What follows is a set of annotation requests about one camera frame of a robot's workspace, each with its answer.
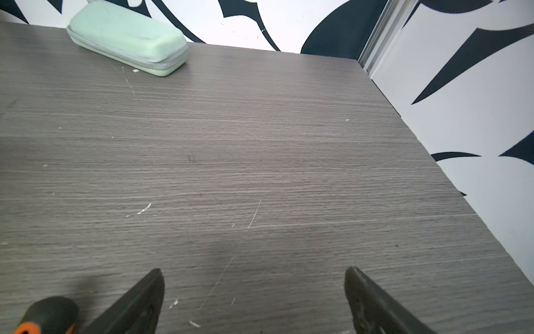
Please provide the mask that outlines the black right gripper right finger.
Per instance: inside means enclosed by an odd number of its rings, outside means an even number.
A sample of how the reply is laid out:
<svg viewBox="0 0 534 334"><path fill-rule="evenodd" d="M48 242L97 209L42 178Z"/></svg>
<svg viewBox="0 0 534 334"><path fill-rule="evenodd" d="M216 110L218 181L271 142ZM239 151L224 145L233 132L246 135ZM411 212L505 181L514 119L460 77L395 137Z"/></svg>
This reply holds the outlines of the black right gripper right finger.
<svg viewBox="0 0 534 334"><path fill-rule="evenodd" d="M433 333L357 267L345 273L344 291L357 333Z"/></svg>

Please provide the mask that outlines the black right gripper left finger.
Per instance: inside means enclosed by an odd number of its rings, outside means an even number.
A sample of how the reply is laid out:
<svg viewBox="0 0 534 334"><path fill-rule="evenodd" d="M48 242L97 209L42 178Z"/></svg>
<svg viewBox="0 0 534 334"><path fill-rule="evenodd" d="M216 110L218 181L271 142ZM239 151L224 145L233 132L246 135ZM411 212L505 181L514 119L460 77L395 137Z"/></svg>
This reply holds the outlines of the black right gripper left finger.
<svg viewBox="0 0 534 334"><path fill-rule="evenodd" d="M164 294L164 276L160 269L153 269L90 323L83 332L154 334Z"/></svg>

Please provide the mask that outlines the orange black screwdriver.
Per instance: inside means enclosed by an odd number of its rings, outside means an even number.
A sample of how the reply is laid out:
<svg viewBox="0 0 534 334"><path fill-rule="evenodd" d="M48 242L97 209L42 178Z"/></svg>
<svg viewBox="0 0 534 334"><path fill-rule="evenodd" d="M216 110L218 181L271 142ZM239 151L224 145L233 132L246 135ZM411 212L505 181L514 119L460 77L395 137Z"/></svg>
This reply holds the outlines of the orange black screwdriver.
<svg viewBox="0 0 534 334"><path fill-rule="evenodd" d="M14 334L73 333L79 307L64 296L51 296L33 303L23 315Z"/></svg>

